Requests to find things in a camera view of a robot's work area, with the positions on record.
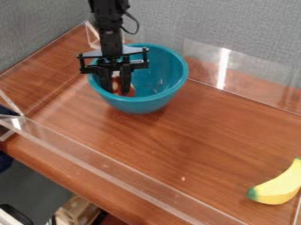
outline blue plastic bowl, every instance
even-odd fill
[[[88,75],[92,88],[99,92],[107,103],[126,113],[144,114],[158,111],[173,99],[189,78],[189,66],[178,53],[165,46],[150,43],[130,44],[132,47],[150,49],[150,67],[136,69],[131,83],[135,97],[122,97],[107,92],[96,83],[95,75]],[[132,55],[131,60],[140,60]]]

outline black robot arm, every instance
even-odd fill
[[[149,68],[147,48],[126,47],[122,44],[123,15],[135,21],[127,12],[128,0],[90,0],[91,11],[95,17],[95,27],[99,30],[102,50],[79,55],[82,73],[99,76],[99,85],[112,92],[111,75],[120,71],[122,94],[127,95],[131,89],[131,73],[135,69]],[[132,54],[142,54],[140,61],[131,61]],[[96,58],[96,65],[87,66],[84,59]]]

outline wooden tabletop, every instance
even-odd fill
[[[193,81],[159,112],[118,112],[78,75],[84,35],[74,29],[0,81],[28,116],[246,224],[292,224],[298,199],[265,206],[246,191],[300,156],[300,117]],[[5,152],[124,222],[186,224],[20,135]],[[74,156],[95,164],[90,151]],[[225,224],[218,217],[215,224]]]

